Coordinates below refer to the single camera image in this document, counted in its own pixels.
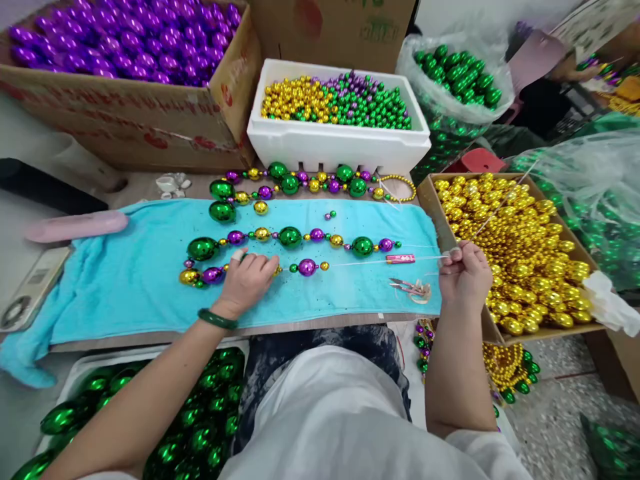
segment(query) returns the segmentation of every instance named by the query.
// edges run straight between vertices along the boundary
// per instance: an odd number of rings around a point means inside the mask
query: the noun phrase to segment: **white tray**
[[[265,165],[281,161],[290,170],[300,163],[307,171],[333,172],[338,165],[358,167],[380,175],[408,173],[422,160],[431,147],[429,128],[406,77],[358,70],[358,75],[371,75],[382,81],[386,89],[400,88],[413,119],[413,130],[391,130],[330,123],[308,123],[264,119],[260,114],[265,87],[285,77],[301,75],[328,80],[347,69],[323,67],[310,63],[266,59],[253,100],[247,134],[260,160]]]
[[[60,396],[56,401],[56,405],[68,400],[71,394],[75,391],[77,386],[86,378],[86,376],[100,367],[109,367],[111,365],[118,365],[120,363],[132,363],[140,360],[150,360],[156,358],[162,350],[167,348],[168,345],[156,345],[155,347],[146,347],[131,350],[120,350],[109,353],[100,353],[98,355],[89,355],[82,357],[76,363],[73,364],[65,384],[62,387]],[[228,349],[232,347],[238,347],[245,354],[245,364],[247,366],[247,358],[249,356],[249,340],[239,340],[234,338],[226,338],[218,345],[218,350]],[[52,436],[44,435],[34,455],[44,452],[49,447]]]

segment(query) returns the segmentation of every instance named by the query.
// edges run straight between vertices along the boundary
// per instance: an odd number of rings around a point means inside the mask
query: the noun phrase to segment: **hand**
[[[277,255],[268,259],[254,253],[248,254],[242,262],[231,259],[222,294],[211,306],[211,311],[228,320],[238,320],[269,290],[279,263]]]
[[[441,259],[440,292],[442,302],[462,302],[480,311],[493,283],[491,268],[482,250],[468,240],[462,240]]]

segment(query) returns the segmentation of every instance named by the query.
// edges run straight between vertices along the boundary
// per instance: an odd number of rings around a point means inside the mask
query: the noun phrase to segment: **white tissue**
[[[622,328],[630,337],[638,334],[640,313],[611,291],[613,284],[604,273],[596,271],[582,284],[587,290],[587,298],[593,304],[591,312],[599,323],[614,331]]]

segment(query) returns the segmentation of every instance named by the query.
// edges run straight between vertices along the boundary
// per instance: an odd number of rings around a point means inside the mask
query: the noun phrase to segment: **bracelet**
[[[235,330],[237,323],[228,320],[220,315],[216,315],[209,309],[200,309],[198,310],[198,318],[200,320],[204,320],[207,323],[215,325],[216,327],[224,328],[225,330]]]

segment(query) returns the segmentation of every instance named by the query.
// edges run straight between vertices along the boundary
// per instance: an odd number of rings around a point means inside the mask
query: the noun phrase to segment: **pink object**
[[[84,237],[97,237],[124,230],[129,217],[118,210],[86,215],[71,215],[40,220],[27,228],[25,238],[38,243],[51,243]]]
[[[387,255],[387,263],[415,263],[415,255]]]
[[[531,32],[522,47],[509,60],[515,100],[507,110],[513,113],[504,122],[505,124],[511,123],[520,113],[523,105],[520,100],[522,89],[548,74],[562,60],[566,51],[564,44],[557,38],[541,30]]]

